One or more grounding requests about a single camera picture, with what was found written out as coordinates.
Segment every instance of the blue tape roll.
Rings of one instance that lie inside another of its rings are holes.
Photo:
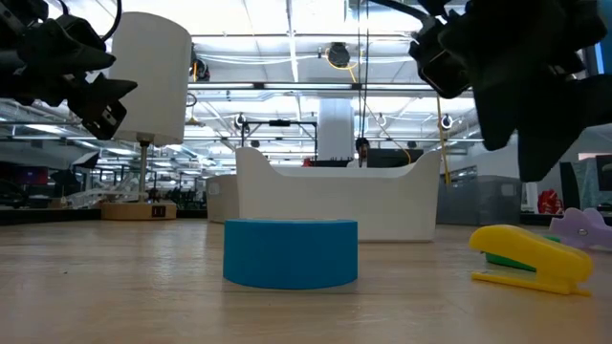
[[[306,290],[357,279],[355,221],[227,220],[223,276],[258,288]]]

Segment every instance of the wooden table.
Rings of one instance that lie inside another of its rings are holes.
[[[203,221],[4,226],[0,343],[612,343],[612,254],[592,298],[472,282],[472,230],[362,244],[357,283],[276,291],[224,281]]]

